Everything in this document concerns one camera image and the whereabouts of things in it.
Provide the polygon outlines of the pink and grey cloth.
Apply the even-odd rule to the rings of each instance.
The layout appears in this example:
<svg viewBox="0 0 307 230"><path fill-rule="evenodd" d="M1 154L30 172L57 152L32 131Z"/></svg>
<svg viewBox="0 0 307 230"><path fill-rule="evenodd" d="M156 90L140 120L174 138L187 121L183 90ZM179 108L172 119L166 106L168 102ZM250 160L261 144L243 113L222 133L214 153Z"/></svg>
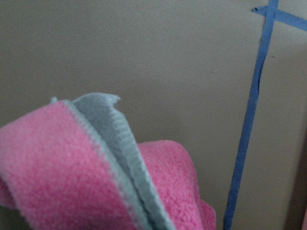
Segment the pink and grey cloth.
<svg viewBox="0 0 307 230"><path fill-rule="evenodd" d="M0 204L35 230L214 230L179 143L137 144L112 94L37 109L0 129Z"/></svg>

